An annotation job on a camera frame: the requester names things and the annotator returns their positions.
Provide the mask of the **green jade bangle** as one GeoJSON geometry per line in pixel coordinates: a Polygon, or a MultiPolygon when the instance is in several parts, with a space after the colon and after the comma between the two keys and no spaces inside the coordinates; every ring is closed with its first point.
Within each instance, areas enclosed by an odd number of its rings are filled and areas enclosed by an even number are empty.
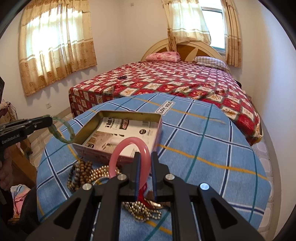
{"type": "Polygon", "coordinates": [[[62,133],[56,128],[56,126],[54,124],[51,124],[50,127],[48,127],[49,132],[60,142],[64,143],[64,144],[72,144],[74,142],[75,139],[75,133],[73,128],[70,126],[70,124],[63,120],[62,118],[59,118],[57,116],[52,116],[51,117],[53,121],[57,121],[62,123],[63,125],[66,126],[67,131],[69,132],[70,135],[70,139],[67,140],[63,137],[62,133]]]}

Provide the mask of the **pink bangle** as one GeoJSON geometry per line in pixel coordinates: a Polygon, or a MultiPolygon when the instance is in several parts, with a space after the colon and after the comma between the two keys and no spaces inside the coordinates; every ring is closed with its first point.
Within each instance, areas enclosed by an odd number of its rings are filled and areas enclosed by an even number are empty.
{"type": "Polygon", "coordinates": [[[139,173],[139,181],[138,181],[138,190],[141,190],[145,185],[150,170],[151,170],[151,153],[144,141],[137,137],[129,137],[122,140],[114,149],[110,161],[109,161],[109,178],[113,178],[116,175],[116,163],[121,154],[122,150],[127,146],[135,144],[140,152],[140,173],[139,173]]]}

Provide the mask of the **red cord pendant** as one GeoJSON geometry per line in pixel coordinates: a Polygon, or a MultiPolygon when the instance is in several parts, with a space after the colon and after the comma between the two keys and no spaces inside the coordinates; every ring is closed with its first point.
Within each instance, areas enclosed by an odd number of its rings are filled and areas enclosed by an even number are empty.
{"type": "Polygon", "coordinates": [[[150,204],[145,200],[144,194],[147,190],[147,183],[145,183],[142,188],[138,191],[137,201],[141,202],[146,208],[151,209],[150,204]]]}

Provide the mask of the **pink tin box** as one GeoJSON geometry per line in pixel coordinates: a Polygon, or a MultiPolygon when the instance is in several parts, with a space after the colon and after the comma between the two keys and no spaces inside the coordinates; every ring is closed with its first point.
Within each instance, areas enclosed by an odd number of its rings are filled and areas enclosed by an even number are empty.
{"type": "Polygon", "coordinates": [[[150,152],[157,150],[162,132],[158,113],[101,110],[75,135],[73,147],[79,156],[107,165],[116,146],[126,138],[140,138],[150,152]]]}

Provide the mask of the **blue plaid tablecloth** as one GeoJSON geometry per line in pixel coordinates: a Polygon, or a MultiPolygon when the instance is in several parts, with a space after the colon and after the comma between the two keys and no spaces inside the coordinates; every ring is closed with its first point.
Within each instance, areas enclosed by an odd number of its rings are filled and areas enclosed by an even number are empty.
{"type": "MultiPolygon", "coordinates": [[[[256,230],[271,192],[265,170],[234,123],[214,104],[164,93],[122,97],[98,104],[69,121],[77,133],[102,110],[162,115],[159,162],[187,183],[208,183],[256,230]]],[[[66,186],[77,154],[50,139],[37,170],[37,214],[45,221],[72,194],[66,186]]],[[[138,222],[122,209],[119,240],[172,240],[171,213],[138,222]]]]}

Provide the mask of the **printed paper in box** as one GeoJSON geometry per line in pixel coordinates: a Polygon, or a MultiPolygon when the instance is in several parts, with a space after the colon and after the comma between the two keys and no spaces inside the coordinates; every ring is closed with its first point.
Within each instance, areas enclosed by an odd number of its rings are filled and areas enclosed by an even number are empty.
{"type": "Polygon", "coordinates": [[[104,117],[83,146],[111,154],[124,139],[137,137],[145,142],[150,152],[157,139],[159,123],[147,120],[127,120],[104,117]]]}

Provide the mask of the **left window curtain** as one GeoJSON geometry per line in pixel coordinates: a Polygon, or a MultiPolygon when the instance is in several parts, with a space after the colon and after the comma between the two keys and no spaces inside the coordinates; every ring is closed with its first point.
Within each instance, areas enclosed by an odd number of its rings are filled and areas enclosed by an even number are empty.
{"type": "Polygon", "coordinates": [[[21,19],[18,59],[26,96],[97,65],[89,1],[30,1],[21,19]]]}

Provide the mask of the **window curtain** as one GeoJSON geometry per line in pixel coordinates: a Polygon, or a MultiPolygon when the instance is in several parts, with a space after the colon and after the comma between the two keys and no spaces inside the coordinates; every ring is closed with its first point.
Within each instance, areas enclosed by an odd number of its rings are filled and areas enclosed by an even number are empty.
{"type": "Polygon", "coordinates": [[[89,1],[30,1],[21,19],[18,59],[26,96],[97,65],[89,1]]]}
{"type": "Polygon", "coordinates": [[[226,63],[236,68],[242,66],[242,41],[238,14],[234,1],[222,0],[222,16],[225,23],[226,63]]]}
{"type": "Polygon", "coordinates": [[[177,44],[201,41],[211,44],[211,36],[198,1],[162,1],[168,22],[169,49],[177,51],[177,44]]]}

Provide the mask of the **bed with red quilt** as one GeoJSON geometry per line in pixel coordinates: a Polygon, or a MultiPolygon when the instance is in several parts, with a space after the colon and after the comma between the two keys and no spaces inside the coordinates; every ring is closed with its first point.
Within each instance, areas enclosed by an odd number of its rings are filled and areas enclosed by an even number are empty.
{"type": "Polygon", "coordinates": [[[250,145],[263,137],[259,114],[228,71],[180,61],[125,64],[80,82],[69,90],[74,117],[116,98],[166,93],[215,104],[245,135],[250,145]]]}

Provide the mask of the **plaid pillow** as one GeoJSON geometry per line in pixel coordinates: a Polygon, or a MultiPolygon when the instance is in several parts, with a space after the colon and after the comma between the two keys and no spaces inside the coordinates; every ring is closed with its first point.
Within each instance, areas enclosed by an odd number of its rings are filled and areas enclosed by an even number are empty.
{"type": "Polygon", "coordinates": [[[195,62],[195,63],[197,63],[199,65],[212,67],[212,68],[217,68],[217,69],[224,70],[224,71],[229,71],[229,68],[228,68],[227,64],[224,61],[213,58],[213,57],[196,56],[193,59],[193,62],[195,62]]]}

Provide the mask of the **pink pillow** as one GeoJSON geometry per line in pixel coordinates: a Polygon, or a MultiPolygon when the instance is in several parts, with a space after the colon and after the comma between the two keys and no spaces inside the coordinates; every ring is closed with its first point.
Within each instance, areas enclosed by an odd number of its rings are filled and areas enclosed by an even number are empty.
{"type": "Polygon", "coordinates": [[[152,53],[149,54],[145,61],[167,61],[167,62],[173,62],[177,63],[180,62],[181,57],[178,52],[172,52],[172,51],[166,51],[166,52],[160,52],[160,53],[152,53]]]}

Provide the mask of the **wooden headboard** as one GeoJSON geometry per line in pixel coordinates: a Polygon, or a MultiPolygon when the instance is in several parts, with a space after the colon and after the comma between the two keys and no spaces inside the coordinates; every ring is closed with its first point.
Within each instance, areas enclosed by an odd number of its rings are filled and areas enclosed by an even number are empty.
{"type": "MultiPolygon", "coordinates": [[[[152,53],[161,53],[169,51],[169,40],[163,39],[151,46],[144,54],[141,61],[145,61],[146,57],[152,53]]],[[[206,56],[225,61],[224,57],[220,53],[212,48],[210,45],[201,42],[183,42],[177,45],[177,52],[179,53],[182,61],[192,62],[196,56],[206,56]]]]}

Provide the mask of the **right window curtain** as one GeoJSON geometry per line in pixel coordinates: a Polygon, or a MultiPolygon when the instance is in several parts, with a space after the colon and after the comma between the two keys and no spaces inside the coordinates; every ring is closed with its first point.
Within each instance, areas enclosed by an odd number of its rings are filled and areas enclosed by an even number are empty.
{"type": "Polygon", "coordinates": [[[222,16],[225,23],[226,63],[236,68],[242,66],[242,41],[238,14],[234,1],[222,0],[222,16]]]}

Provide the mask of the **middle window curtain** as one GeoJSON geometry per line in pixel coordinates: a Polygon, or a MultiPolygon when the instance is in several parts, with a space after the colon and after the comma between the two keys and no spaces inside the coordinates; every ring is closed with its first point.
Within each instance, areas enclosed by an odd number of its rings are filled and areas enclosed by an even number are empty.
{"type": "Polygon", "coordinates": [[[211,44],[211,36],[198,1],[162,1],[168,22],[169,49],[177,51],[177,44],[201,41],[211,44]]]}

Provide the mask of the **window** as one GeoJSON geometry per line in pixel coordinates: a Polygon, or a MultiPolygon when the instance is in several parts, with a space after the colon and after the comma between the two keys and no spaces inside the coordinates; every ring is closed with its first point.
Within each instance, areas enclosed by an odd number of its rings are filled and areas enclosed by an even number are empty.
{"type": "Polygon", "coordinates": [[[219,53],[225,54],[225,24],[222,10],[202,7],[202,12],[211,36],[210,46],[219,53]]]}

